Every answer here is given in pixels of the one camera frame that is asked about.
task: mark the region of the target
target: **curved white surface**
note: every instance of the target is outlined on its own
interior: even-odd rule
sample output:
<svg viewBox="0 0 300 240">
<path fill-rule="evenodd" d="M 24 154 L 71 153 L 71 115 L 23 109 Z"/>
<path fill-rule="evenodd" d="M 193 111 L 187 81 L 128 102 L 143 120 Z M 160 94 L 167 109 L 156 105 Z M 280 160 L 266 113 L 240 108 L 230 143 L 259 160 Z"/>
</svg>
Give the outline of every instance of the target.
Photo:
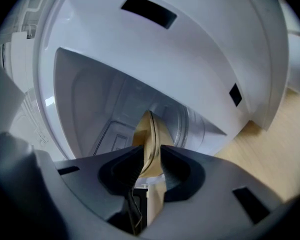
<svg viewBox="0 0 300 240">
<path fill-rule="evenodd" d="M 289 34 L 290 76 L 288 87 L 300 93 L 300 36 Z"/>
<path fill-rule="evenodd" d="M 40 93 L 48 123 L 65 153 L 73 155 L 54 102 L 54 63 L 60 47 L 118 69 L 205 117 L 226 134 L 211 155 L 250 119 L 269 127 L 288 71 L 278 0 L 265 0 L 266 16 L 258 0 L 150 0 L 177 14 L 169 29 L 121 10 L 125 1 L 56 0 L 45 24 Z M 277 34 L 269 38 L 274 30 Z M 279 55 L 284 58 L 281 64 Z M 242 95 L 238 107 L 229 95 L 234 84 Z"/>
<path fill-rule="evenodd" d="M 25 26 L 31 23 L 37 25 L 35 38 L 34 35 L 28 35 L 27 31 L 11 32 L 6 35 L 8 26 L 0 29 L 0 36 L 6 36 L 6 38 L 0 38 L 0 52 L 2 57 L 0 58 L 1 66 L 4 71 L 23 93 L 23 99 L 20 106 L 16 108 L 16 114 L 10 125 L 10 129 L 6 129 L 13 136 L 27 141 L 36 150 L 43 150 L 50 154 L 53 161 L 65 160 L 65 154 L 61 152 L 58 147 L 57 141 L 51 135 L 49 131 L 49 124 L 44 122 L 42 110 L 39 111 L 41 105 L 40 97 L 37 96 L 38 92 L 38 79 L 36 77 L 38 62 L 38 44 L 41 40 L 41 30 L 43 29 L 43 23 L 46 21 L 48 13 L 54 4 L 55 0 L 38 0 L 38 6 L 36 9 L 30 8 L 30 0 L 20 0 L 15 5 L 15 8 L 7 15 L 7 18 L 13 18 L 10 23 L 11 31 L 16 30 L 12 26 L 17 24 L 19 26 Z M 33 14 L 27 15 L 26 12 L 38 12 L 36 16 Z"/>
<path fill-rule="evenodd" d="M 62 149 L 70 152 L 54 102 L 54 63 L 59 47 L 118 69 L 190 107 L 231 140 L 247 123 L 243 97 L 235 106 L 229 91 L 240 88 L 230 64 L 188 16 L 176 12 L 169 30 L 120 10 L 126 0 L 57 0 L 41 39 L 39 81 L 44 108 Z"/>
</svg>

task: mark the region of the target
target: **rectangular slot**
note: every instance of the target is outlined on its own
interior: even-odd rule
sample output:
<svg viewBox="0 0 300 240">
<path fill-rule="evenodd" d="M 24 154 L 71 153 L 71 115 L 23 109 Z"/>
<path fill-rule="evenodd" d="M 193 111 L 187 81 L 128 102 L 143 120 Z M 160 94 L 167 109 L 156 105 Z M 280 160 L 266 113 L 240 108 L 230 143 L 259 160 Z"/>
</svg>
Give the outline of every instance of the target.
<svg viewBox="0 0 300 240">
<path fill-rule="evenodd" d="M 238 89 L 238 86 L 237 84 L 235 83 L 234 86 L 232 87 L 231 91 L 229 92 L 234 104 L 236 107 L 238 107 L 239 103 L 241 102 L 242 100 L 242 97 L 241 97 L 241 94 L 240 94 L 240 91 Z"/>
<path fill-rule="evenodd" d="M 70 173 L 73 173 L 73 172 L 76 172 L 76 171 L 79 171 L 79 170 L 80 169 L 77 166 L 70 166 L 70 167 L 67 167 L 67 168 L 59 169 L 58 173 L 60 175 L 65 175 L 65 174 L 70 174 Z"/>
<path fill-rule="evenodd" d="M 270 213 L 247 187 L 237 188 L 232 192 L 254 224 L 263 220 Z"/>
<path fill-rule="evenodd" d="M 177 18 L 172 11 L 148 0 L 127 0 L 121 9 L 145 17 L 166 29 L 169 29 Z"/>
</svg>

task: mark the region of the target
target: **white panel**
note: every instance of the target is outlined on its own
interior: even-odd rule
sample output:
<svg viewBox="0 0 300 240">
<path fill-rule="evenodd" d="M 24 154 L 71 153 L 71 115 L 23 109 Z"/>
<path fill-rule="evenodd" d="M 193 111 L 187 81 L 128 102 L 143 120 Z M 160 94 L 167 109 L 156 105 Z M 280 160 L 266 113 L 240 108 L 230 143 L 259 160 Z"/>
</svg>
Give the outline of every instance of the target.
<svg viewBox="0 0 300 240">
<path fill-rule="evenodd" d="M 63 49 L 58 50 L 55 61 L 55 101 L 62 130 L 75 156 L 85 157 L 113 112 L 115 104 L 109 102 L 117 101 L 120 90 L 110 91 L 117 73 Z"/>
<path fill-rule="evenodd" d="M 28 89 L 34 87 L 33 77 L 33 54 L 35 39 L 27 39 L 25 41 L 25 74 Z"/>
<path fill-rule="evenodd" d="M 300 19 L 286 0 L 279 0 L 279 2 L 287 30 L 295 34 L 300 34 Z"/>
<path fill-rule="evenodd" d="M 24 97 L 0 66 L 0 133 L 9 131 Z"/>
<path fill-rule="evenodd" d="M 12 33 L 11 68 L 12 78 L 16 86 L 24 93 L 29 90 L 26 71 L 27 32 Z"/>
<path fill-rule="evenodd" d="M 48 133 L 46 132 L 46 136 L 43 137 L 43 135 L 38 134 L 37 130 L 36 126 L 31 123 L 31 120 L 24 114 L 23 109 L 21 108 L 16 115 L 9 132 L 13 136 L 27 141 L 36 150 L 48 152 L 53 161 L 64 160 L 64 156 L 53 143 Z"/>
<path fill-rule="evenodd" d="M 4 44 L 4 69 L 7 75 L 13 80 L 11 66 L 11 42 Z"/>
<path fill-rule="evenodd" d="M 54 95 L 54 56 L 63 47 L 125 72 L 194 109 L 231 140 L 246 124 L 249 114 L 244 96 L 237 108 L 229 95 L 235 83 L 241 87 L 218 46 L 199 25 L 171 5 L 164 4 L 177 12 L 178 18 L 166 30 L 119 10 L 124 1 L 56 2 L 41 43 L 42 97 Z M 50 125 L 59 132 L 62 128 L 56 106 L 46 107 L 45 112 Z"/>
<path fill-rule="evenodd" d="M 289 66 L 288 87 L 300 93 L 300 36 L 289 34 Z"/>
<path fill-rule="evenodd" d="M 40 91 L 39 91 L 39 78 L 38 78 L 38 61 L 39 61 L 39 47 L 41 43 L 41 37 L 42 32 L 44 29 L 44 26 L 46 24 L 46 20 L 48 17 L 48 14 L 56 0 L 45 0 L 40 18 L 37 24 L 36 32 L 35 32 L 35 38 L 34 38 L 34 45 L 33 45 L 33 57 L 32 57 L 32 66 L 33 66 L 33 87 L 35 91 L 35 98 L 37 107 L 40 110 L 40 116 L 42 117 L 43 124 L 46 127 L 47 135 L 49 135 L 50 140 L 49 143 L 45 146 L 45 150 L 50 154 L 52 159 L 57 158 L 59 159 L 74 159 L 75 156 L 73 155 L 67 140 L 64 136 L 64 134 L 56 134 L 55 131 L 51 128 L 50 122 L 46 118 L 45 110 L 43 109 L 43 105 L 49 105 L 52 106 L 55 102 L 54 95 L 48 97 L 47 103 L 44 99 L 42 99 Z"/>
<path fill-rule="evenodd" d="M 252 120 L 269 128 L 285 90 L 288 41 L 278 0 L 163 0 L 218 44 L 239 80 Z"/>
</svg>

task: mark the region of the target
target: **gray plastic part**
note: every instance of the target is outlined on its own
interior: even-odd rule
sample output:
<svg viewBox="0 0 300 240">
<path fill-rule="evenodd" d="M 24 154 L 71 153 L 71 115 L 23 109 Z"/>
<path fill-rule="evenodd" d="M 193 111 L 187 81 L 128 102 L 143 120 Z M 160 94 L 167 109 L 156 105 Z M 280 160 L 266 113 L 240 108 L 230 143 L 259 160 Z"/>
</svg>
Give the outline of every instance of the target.
<svg viewBox="0 0 300 240">
<path fill-rule="evenodd" d="M 62 179 L 69 189 L 89 207 L 95 214 L 104 220 L 121 212 L 125 198 L 110 194 L 98 179 L 99 169 L 107 162 L 116 159 L 133 150 L 135 147 L 120 149 L 106 155 L 96 155 L 75 160 L 55 162 L 55 167 L 64 169 L 76 166 L 79 170 L 62 175 Z"/>
<path fill-rule="evenodd" d="M 205 180 L 188 200 L 164 203 L 161 213 L 141 237 L 220 239 L 251 228 L 253 222 L 233 194 L 233 190 L 240 187 L 247 187 L 269 211 L 282 203 L 272 190 L 229 161 L 187 149 L 169 148 L 201 164 Z"/>
<path fill-rule="evenodd" d="M 168 148 L 197 161 L 205 171 L 205 180 L 188 200 L 164 203 L 161 213 L 139 238 L 221 239 L 252 230 L 255 225 L 233 194 L 240 187 L 247 187 L 270 212 L 281 204 L 273 191 L 231 162 L 182 148 Z M 98 168 L 131 149 L 55 165 L 48 153 L 34 151 L 25 141 L 9 134 L 0 134 L 0 186 L 21 211 L 55 236 L 137 239 L 99 215 L 106 218 L 115 213 L 122 199 L 110 195 L 98 182 Z M 60 175 L 57 169 L 64 166 L 77 166 L 79 170 Z"/>
</svg>

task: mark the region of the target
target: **white appliance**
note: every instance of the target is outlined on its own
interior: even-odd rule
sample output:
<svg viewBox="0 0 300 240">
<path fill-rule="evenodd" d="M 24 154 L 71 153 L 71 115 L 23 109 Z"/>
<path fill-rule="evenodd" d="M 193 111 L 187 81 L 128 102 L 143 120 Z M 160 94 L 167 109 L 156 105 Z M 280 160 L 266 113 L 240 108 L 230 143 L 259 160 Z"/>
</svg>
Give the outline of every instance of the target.
<svg viewBox="0 0 300 240">
<path fill-rule="evenodd" d="M 300 94 L 300 20 L 285 0 L 279 0 L 283 11 L 289 44 L 289 77 L 287 86 Z"/>
<path fill-rule="evenodd" d="M 128 147 L 145 110 L 177 147 L 208 155 L 276 115 L 288 76 L 278 0 L 26 1 L 35 35 L 30 25 L 12 33 L 4 52 L 39 122 L 19 136 L 41 129 L 31 141 L 55 161 Z"/>
</svg>

